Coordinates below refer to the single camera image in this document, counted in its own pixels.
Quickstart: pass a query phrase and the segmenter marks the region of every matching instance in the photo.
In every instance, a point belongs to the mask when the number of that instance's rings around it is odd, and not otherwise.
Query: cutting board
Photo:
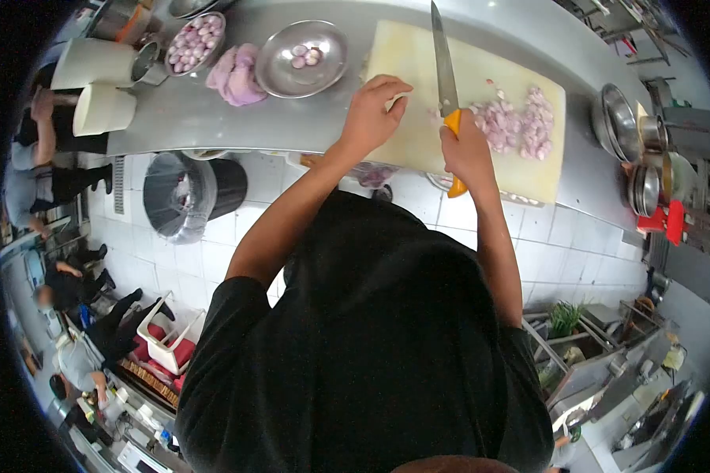
[[[497,100],[497,87],[516,110],[525,111],[529,88],[538,86],[553,106],[553,146],[542,161],[519,156],[518,149],[506,155],[492,152],[494,173],[501,191],[543,203],[554,203],[562,165],[566,129],[566,92],[555,82],[483,49],[447,37],[455,72],[460,107],[473,102]],[[397,132],[366,159],[395,164],[440,175],[445,172],[437,123],[430,110],[438,109],[437,67],[430,30],[380,20],[366,65],[366,78],[391,74],[414,87]]]

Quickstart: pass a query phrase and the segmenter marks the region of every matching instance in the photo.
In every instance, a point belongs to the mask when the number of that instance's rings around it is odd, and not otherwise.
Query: stainless steel counter
[[[568,93],[566,147],[557,202],[633,230],[636,219],[624,207],[615,185],[618,163],[596,144],[587,109],[579,104],[587,103],[588,96],[605,82],[613,82],[630,101],[640,101],[647,108],[649,95],[639,79],[594,33],[554,2],[476,3],[440,2],[448,35],[536,71]],[[166,4],[161,0],[157,10]],[[110,134],[108,155],[194,147],[322,153],[339,137],[350,97],[360,85],[362,63],[378,20],[430,29],[425,6],[407,0],[242,2],[227,14],[228,45],[261,45],[294,21],[328,20],[349,38],[349,68],[342,79],[306,99],[269,97],[241,108],[228,105],[217,92],[204,86],[207,71],[172,77],[158,87],[133,89],[138,100],[135,117],[126,130]],[[164,30],[173,34],[179,26],[172,20],[165,23]],[[575,107],[571,107],[571,100],[577,102]]]

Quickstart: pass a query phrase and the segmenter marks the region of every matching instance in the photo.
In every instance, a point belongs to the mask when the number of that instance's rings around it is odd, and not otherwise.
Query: chef's knife
[[[445,29],[437,5],[432,0],[432,32],[434,33],[434,53],[437,56],[437,81],[439,83],[439,110],[445,125],[457,135],[460,130],[460,107],[457,102],[455,74],[452,71],[450,50],[447,47]],[[452,187],[447,192],[449,198],[465,194],[468,188],[457,177],[452,178]]]

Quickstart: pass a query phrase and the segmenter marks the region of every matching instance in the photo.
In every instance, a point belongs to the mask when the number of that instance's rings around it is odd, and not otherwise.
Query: red cloth
[[[155,324],[148,324],[148,332],[158,340],[162,340],[166,337],[166,331],[163,330],[163,327],[156,326]],[[148,343],[139,335],[134,336],[134,343],[137,344],[137,347],[132,350],[132,353],[143,363],[149,361],[150,353],[148,352]]]
[[[171,348],[174,341],[168,344],[169,348]],[[173,350],[173,355],[176,357],[176,365],[179,367],[184,366],[184,363],[187,363],[192,357],[192,352],[194,352],[194,342],[189,341],[186,338],[183,339],[181,343],[179,343],[179,345]]]
[[[185,373],[185,374],[182,374],[181,376],[179,376],[179,377],[176,379],[176,381],[173,382],[173,386],[174,386],[174,387],[176,388],[176,390],[179,391],[179,392],[181,392],[181,386],[184,385],[184,377],[185,377],[186,375],[187,375],[186,373]]]
[[[171,373],[169,370],[163,368],[163,367],[161,366],[161,364],[158,363],[157,361],[155,361],[154,359],[151,359],[150,361],[148,361],[148,364],[149,364],[150,366],[152,366],[153,368],[155,368],[158,372],[163,373],[163,374],[165,374],[166,376],[168,376],[168,378],[169,378],[171,381],[173,381],[174,379],[176,379],[176,374],[173,374],[173,373]]]

